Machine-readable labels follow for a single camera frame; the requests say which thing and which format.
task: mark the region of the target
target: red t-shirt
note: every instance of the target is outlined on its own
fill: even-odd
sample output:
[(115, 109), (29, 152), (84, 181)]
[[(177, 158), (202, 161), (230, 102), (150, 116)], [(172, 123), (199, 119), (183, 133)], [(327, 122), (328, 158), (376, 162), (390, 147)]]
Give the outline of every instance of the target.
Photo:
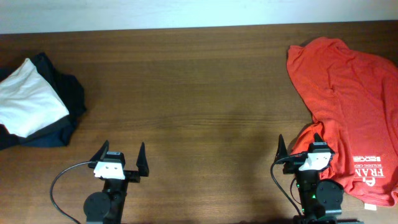
[(321, 173), (365, 203), (398, 202), (398, 69), (377, 55), (350, 50), (339, 39), (291, 46), (287, 70), (312, 112), (313, 125), (293, 153), (318, 133), (336, 152)]

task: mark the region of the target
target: black cable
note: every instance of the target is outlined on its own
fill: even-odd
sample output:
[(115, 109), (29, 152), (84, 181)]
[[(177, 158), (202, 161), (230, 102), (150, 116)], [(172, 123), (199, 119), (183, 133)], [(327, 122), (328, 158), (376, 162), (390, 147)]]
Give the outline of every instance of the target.
[(294, 201), (287, 195), (287, 193), (285, 192), (285, 190), (279, 185), (278, 181), (276, 181), (276, 179), (275, 179), (275, 177), (274, 177), (274, 165), (277, 164), (277, 163), (283, 162), (284, 160), (287, 160), (287, 159), (289, 159), (290, 157), (294, 157), (294, 156), (297, 156), (297, 155), (296, 155), (296, 154), (290, 155), (289, 157), (282, 158), (282, 159), (279, 159), (278, 161), (275, 161), (275, 162), (271, 165), (271, 177), (272, 177), (272, 180), (274, 180), (276, 186), (278, 186), (279, 190), (282, 191), (282, 193), (283, 193), (283, 194), (287, 197), (287, 199), (292, 203), (292, 205), (293, 205), (294, 208), (296, 209), (296, 211), (297, 211), (298, 215), (300, 216), (300, 218), (302, 218), (303, 216), (302, 216), (302, 214), (301, 214), (300, 209), (298, 208), (298, 206), (297, 206), (297, 205), (294, 203)]
[(296, 198), (294, 198), (293, 192), (292, 192), (292, 187), (293, 187), (293, 183), (294, 183), (295, 180), (296, 180), (296, 178), (294, 177), (293, 180), (292, 180), (292, 183), (290, 183), (290, 195), (292, 196), (292, 198), (293, 198), (293, 200), (294, 200), (295, 202), (297, 202), (299, 205), (301, 205), (301, 203), (298, 202), (298, 201), (296, 200)]
[(64, 171), (62, 171), (61, 173), (59, 173), (58, 176), (55, 177), (55, 179), (53, 180), (53, 182), (52, 182), (52, 184), (51, 184), (51, 188), (50, 188), (50, 199), (51, 199), (51, 202), (52, 202), (52, 204), (54, 205), (54, 207), (55, 207), (62, 215), (65, 215), (66, 217), (68, 217), (70, 220), (74, 221), (74, 222), (77, 223), (77, 224), (81, 224), (81, 223), (80, 223), (78, 220), (76, 220), (76, 219), (74, 219), (73, 217), (71, 217), (70, 215), (68, 215), (66, 212), (64, 212), (60, 207), (58, 207), (57, 203), (55, 203), (54, 198), (53, 198), (53, 196), (52, 196), (52, 191), (53, 191), (53, 188), (54, 188), (54, 185), (55, 185), (56, 181), (57, 181), (64, 173), (66, 173), (66, 172), (67, 172), (68, 170), (70, 170), (70, 169), (73, 169), (73, 168), (75, 168), (75, 167), (82, 166), (82, 165), (85, 165), (85, 164), (89, 164), (89, 163), (92, 163), (92, 162), (90, 162), (90, 161), (81, 162), (81, 163), (75, 164), (75, 165), (73, 165), (73, 166), (71, 166), (71, 167), (69, 167), (69, 168), (66, 168)]

